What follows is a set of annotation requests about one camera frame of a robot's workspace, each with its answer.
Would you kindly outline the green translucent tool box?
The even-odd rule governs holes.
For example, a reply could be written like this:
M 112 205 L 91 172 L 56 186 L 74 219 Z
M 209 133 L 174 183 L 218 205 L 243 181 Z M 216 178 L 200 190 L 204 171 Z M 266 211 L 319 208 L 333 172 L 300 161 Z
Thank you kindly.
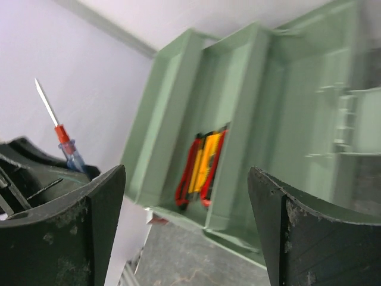
M 154 59 L 121 160 L 126 196 L 264 268 L 248 171 L 349 206 L 358 159 L 380 154 L 367 52 L 360 1 L 332 1 L 276 29 L 252 23 L 209 47 L 185 31 Z M 175 191 L 189 147 L 222 127 L 211 205 L 182 211 Z

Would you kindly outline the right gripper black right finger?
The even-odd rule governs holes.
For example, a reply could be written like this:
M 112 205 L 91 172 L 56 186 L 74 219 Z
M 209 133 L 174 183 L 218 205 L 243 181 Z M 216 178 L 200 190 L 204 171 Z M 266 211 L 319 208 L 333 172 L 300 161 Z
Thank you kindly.
M 252 167 L 248 193 L 271 285 L 379 285 L 380 218 Z

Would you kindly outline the red handle screwdriver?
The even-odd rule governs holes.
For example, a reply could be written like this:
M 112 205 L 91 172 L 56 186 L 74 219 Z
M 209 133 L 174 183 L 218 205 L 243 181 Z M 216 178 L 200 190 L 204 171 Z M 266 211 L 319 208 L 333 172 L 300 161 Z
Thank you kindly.
M 36 85 L 36 90 L 51 118 L 54 124 L 54 131 L 57 135 L 57 138 L 59 140 L 59 149 L 63 152 L 65 158 L 66 158 L 66 163 L 67 166 L 75 171 L 81 172 L 81 173 L 86 173 L 86 166 L 85 163 L 78 152 L 76 145 L 75 145 L 75 140 L 71 139 L 69 135 L 66 132 L 66 129 L 64 125 L 62 125 L 59 120 L 57 119 L 57 116 L 51 107 L 51 104 L 48 100 L 48 97 L 45 95 L 45 92 L 40 85 L 39 81 L 37 78 L 35 78 L 35 85 Z

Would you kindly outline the yellow black utility knife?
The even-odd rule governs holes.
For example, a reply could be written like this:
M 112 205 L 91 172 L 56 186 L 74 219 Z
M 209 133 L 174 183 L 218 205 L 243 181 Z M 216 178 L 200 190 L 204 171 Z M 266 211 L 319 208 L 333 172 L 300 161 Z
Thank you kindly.
M 222 134 L 222 132 L 212 132 L 205 139 L 201 163 L 199 166 L 198 178 L 196 182 L 196 189 L 199 192 L 201 192 L 201 189 L 208 178 Z
M 196 189 L 196 182 L 197 182 L 197 178 L 198 178 L 200 164 L 202 161 L 202 155 L 204 152 L 204 145 L 205 145 L 206 137 L 207 136 L 204 134 L 201 134 L 201 133 L 198 134 L 199 144 L 198 144 L 195 162 L 194 162 L 193 171 L 192 171 L 192 176 L 191 176 L 190 184 L 189 184 L 189 188 L 188 188 L 188 194 L 193 194 L 195 192 L 195 189 Z

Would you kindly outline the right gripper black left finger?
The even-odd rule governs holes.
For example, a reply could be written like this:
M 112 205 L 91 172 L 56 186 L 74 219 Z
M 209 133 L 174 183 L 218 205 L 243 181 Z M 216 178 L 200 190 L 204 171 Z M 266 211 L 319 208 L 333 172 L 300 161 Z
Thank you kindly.
M 118 165 L 1 221 L 1 285 L 104 285 L 125 182 Z

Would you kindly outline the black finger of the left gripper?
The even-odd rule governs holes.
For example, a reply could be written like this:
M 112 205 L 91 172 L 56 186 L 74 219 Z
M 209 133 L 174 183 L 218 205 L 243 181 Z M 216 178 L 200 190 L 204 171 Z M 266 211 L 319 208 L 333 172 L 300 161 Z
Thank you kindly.
M 65 160 L 44 153 L 28 138 L 1 142 L 1 215 L 15 216 L 78 189 L 100 175 L 71 170 Z

